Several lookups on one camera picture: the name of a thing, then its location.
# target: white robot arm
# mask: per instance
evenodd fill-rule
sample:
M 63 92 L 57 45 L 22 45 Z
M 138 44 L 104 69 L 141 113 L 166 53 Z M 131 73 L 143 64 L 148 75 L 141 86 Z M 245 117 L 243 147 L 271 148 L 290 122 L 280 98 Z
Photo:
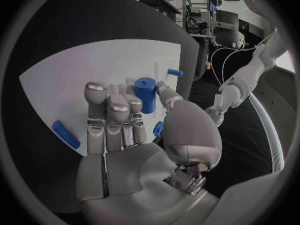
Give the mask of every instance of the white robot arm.
M 221 94 L 216 94 L 213 106 L 206 109 L 217 127 L 222 124 L 228 108 L 238 107 L 256 88 L 261 75 L 271 70 L 275 66 L 276 58 L 285 51 L 286 48 L 276 30 L 266 44 L 257 46 L 252 60 L 220 86 Z

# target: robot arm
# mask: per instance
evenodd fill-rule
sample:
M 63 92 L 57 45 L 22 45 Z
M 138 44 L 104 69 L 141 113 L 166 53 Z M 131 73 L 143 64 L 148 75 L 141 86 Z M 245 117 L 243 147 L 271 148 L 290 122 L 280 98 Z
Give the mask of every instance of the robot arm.
M 217 127 L 222 124 L 228 108 L 238 107 L 256 88 L 261 75 L 271 70 L 276 58 L 285 52 L 280 35 L 275 31 L 266 44 L 257 46 L 248 65 L 241 67 L 220 86 L 221 94 L 216 94 L 213 106 L 206 109 Z

